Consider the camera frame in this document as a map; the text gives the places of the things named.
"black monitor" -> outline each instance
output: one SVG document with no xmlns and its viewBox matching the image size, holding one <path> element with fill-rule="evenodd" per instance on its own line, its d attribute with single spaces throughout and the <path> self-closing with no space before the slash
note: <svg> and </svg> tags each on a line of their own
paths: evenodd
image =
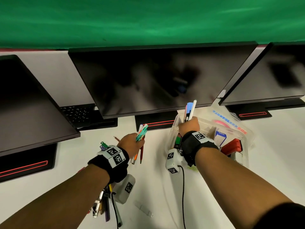
<svg viewBox="0 0 305 229">
<path fill-rule="evenodd" d="M 255 118 L 253 113 L 271 116 L 268 109 L 303 107 L 299 98 L 305 95 L 304 50 L 305 44 L 301 42 L 270 43 L 219 104 L 238 112 L 241 119 Z M 254 106 L 267 110 L 255 110 Z"/>
<path fill-rule="evenodd" d="M 80 137 L 80 132 L 16 55 L 0 56 L 0 79 L 0 159 Z"/>
<path fill-rule="evenodd" d="M 255 42 L 71 49 L 103 118 L 210 106 Z"/>
</svg>

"green screen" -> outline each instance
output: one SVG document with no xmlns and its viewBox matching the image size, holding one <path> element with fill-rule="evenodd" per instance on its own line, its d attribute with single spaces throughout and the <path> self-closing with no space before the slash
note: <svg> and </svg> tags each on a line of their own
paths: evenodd
<svg viewBox="0 0 305 229">
<path fill-rule="evenodd" d="M 0 48 L 305 39 L 305 0 L 1 0 Z"/>
</svg>

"black sleeve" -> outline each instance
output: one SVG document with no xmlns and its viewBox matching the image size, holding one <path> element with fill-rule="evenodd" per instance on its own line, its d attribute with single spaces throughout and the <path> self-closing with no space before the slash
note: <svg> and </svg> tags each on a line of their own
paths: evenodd
<svg viewBox="0 0 305 229">
<path fill-rule="evenodd" d="M 284 203 L 268 211 L 253 229 L 305 228 L 305 207 L 296 203 Z"/>
</svg>

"white desk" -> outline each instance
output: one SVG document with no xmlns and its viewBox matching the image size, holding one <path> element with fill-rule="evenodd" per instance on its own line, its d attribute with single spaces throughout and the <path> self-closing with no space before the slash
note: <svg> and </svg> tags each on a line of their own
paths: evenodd
<svg viewBox="0 0 305 229">
<path fill-rule="evenodd" d="M 271 111 L 272 118 L 244 121 L 256 134 L 249 151 L 250 169 L 280 189 L 293 201 L 305 205 L 305 108 Z M 134 117 L 118 119 L 118 127 L 82 131 L 81 137 L 59 143 L 55 168 L 0 183 L 0 222 L 44 192 L 74 175 L 99 151 L 101 141 L 116 143 L 136 131 Z M 118 204 L 122 228 L 183 228 L 182 173 L 170 175 L 165 169 L 164 143 L 170 129 L 148 131 L 143 162 L 130 165 L 136 184 L 128 201 Z M 134 206 L 143 203 L 154 214 L 148 217 Z M 199 173 L 185 170 L 185 221 L 187 228 L 234 228 Z M 79 228 L 116 228 L 105 216 L 87 215 Z"/>
</svg>

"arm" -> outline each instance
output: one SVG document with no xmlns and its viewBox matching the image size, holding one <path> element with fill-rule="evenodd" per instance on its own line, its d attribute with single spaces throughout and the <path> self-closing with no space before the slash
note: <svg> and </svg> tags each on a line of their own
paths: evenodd
<svg viewBox="0 0 305 229">
<path fill-rule="evenodd" d="M 180 134 L 199 131 L 198 119 L 181 124 Z M 275 206 L 292 202 L 273 185 L 214 148 L 201 148 L 196 167 L 236 228 L 253 228 Z"/>
<path fill-rule="evenodd" d="M 144 140 L 135 142 L 136 135 L 128 134 L 118 144 L 129 157 L 144 144 Z M 109 179 L 104 169 L 88 165 L 9 217 L 0 229 L 77 228 Z"/>
</svg>

